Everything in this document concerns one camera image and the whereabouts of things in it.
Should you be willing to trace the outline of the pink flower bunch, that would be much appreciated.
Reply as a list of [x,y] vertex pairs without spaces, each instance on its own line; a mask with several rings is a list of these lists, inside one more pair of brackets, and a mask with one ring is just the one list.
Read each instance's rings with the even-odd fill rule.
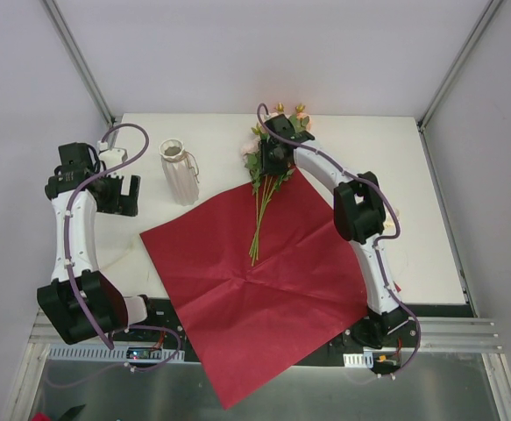
[[280,190],[281,184],[292,177],[295,165],[293,159],[288,158],[286,168],[280,170],[277,175],[263,169],[263,145],[269,142],[270,137],[260,123],[252,128],[252,132],[254,139],[242,147],[241,155],[251,177],[252,194],[255,197],[256,228],[249,251],[254,266],[259,259],[259,235],[267,205],[271,202],[273,194]]

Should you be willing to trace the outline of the brown red wrapping paper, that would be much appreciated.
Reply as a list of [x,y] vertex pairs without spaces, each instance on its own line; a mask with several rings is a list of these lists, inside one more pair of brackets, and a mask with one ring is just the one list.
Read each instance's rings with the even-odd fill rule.
[[225,409],[366,314],[355,253],[300,172],[261,224],[245,184],[141,239]]

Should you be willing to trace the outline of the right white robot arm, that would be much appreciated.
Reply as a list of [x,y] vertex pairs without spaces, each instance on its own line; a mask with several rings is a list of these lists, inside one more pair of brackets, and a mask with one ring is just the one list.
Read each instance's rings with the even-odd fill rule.
[[257,111],[258,121],[268,135],[259,147],[263,171],[284,175],[287,166],[294,165],[310,173],[332,194],[334,226],[350,243],[366,286],[367,315],[353,325],[351,336],[372,349],[389,346],[409,321],[383,246],[385,240],[401,234],[398,222],[394,223],[394,234],[384,233],[387,215],[394,216],[394,208],[381,192],[374,173],[350,173],[324,151],[311,133],[296,131],[283,114],[262,114],[265,109],[261,104]]

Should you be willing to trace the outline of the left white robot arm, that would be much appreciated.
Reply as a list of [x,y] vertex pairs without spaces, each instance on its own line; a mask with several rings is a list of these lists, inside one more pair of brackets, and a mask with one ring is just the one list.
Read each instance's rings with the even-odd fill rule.
[[56,256],[50,284],[37,290],[39,307],[69,345],[128,327],[139,340],[154,339],[160,321],[148,312],[147,297],[124,296],[96,258],[96,214],[138,214],[139,176],[124,193],[123,176],[108,172],[127,160],[126,150],[71,143],[60,146],[59,156],[45,186],[56,221]]

